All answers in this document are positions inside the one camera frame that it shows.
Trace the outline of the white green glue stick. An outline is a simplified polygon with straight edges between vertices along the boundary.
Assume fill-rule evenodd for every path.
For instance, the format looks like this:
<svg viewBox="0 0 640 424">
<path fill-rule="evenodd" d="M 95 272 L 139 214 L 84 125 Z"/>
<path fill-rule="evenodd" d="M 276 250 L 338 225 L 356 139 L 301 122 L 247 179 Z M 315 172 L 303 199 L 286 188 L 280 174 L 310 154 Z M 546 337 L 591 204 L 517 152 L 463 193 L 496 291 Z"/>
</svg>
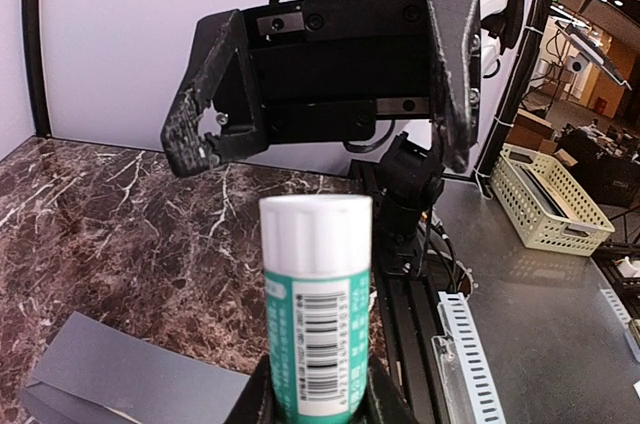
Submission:
<svg viewBox="0 0 640 424">
<path fill-rule="evenodd" d="M 348 423 L 367 386 L 373 201 L 259 203 L 271 383 L 287 423 Z"/>
</svg>

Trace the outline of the grey envelope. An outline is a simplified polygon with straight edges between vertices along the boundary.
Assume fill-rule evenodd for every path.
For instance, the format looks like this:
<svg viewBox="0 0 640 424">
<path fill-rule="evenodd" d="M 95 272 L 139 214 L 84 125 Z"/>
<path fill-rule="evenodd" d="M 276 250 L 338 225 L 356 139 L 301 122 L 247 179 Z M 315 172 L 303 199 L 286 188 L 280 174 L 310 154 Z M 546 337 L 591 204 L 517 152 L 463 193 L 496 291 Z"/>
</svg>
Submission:
<svg viewBox="0 0 640 424">
<path fill-rule="evenodd" d="M 41 423 L 222 423 L 247 380 L 75 312 L 20 398 Z"/>
</svg>

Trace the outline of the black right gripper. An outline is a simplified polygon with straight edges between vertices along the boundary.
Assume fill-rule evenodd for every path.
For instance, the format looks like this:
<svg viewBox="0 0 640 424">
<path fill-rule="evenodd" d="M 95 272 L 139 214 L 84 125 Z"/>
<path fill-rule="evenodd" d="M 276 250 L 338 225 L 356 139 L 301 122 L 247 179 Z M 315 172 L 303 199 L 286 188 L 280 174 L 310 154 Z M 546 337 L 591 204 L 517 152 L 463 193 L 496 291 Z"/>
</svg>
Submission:
<svg viewBox="0 0 640 424">
<path fill-rule="evenodd" d="M 160 134 L 169 166 L 191 177 L 269 142 L 364 141 L 379 120 L 432 111 L 441 160 L 463 173 L 478 136 L 480 24 L 480 0 L 298 0 L 205 16 Z"/>
</svg>

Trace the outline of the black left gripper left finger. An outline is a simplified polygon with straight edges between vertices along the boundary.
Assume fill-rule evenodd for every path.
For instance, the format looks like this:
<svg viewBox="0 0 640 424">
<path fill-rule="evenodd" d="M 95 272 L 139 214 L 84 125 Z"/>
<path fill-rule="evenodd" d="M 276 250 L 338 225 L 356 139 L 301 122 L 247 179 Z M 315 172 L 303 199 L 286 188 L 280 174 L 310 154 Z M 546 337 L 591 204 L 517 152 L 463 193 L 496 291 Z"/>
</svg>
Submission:
<svg viewBox="0 0 640 424">
<path fill-rule="evenodd" d="M 271 424 L 275 422 L 275 396 L 270 359 L 262 356 L 233 408 L 227 424 Z"/>
</svg>

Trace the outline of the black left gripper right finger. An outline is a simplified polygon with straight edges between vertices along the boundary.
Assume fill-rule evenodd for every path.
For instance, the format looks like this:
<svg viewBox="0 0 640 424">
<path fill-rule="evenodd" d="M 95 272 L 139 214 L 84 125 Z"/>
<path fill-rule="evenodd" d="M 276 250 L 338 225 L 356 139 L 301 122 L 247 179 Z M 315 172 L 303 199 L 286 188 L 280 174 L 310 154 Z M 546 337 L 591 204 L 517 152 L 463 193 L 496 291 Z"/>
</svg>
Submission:
<svg viewBox="0 0 640 424">
<path fill-rule="evenodd" d="M 417 424 L 414 414 L 377 358 L 368 360 L 366 389 L 350 423 Z"/>
</svg>

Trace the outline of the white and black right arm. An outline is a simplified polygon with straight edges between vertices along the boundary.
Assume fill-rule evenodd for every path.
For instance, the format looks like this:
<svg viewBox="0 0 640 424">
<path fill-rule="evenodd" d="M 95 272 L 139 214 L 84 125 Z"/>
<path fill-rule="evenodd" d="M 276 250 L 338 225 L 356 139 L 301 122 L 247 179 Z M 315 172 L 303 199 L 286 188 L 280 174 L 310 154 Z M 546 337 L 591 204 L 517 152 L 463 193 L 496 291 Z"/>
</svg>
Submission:
<svg viewBox="0 0 640 424">
<path fill-rule="evenodd" d="M 273 197 L 260 205 L 267 271 L 338 278 L 371 265 L 372 242 L 408 271 L 417 228 L 463 172 L 478 136 L 481 81 L 523 24 L 525 0 L 268 0 L 201 18 L 160 140 L 190 177 L 272 146 L 335 142 L 375 150 L 376 126 L 431 124 L 425 149 L 386 132 L 383 202 Z"/>
</svg>

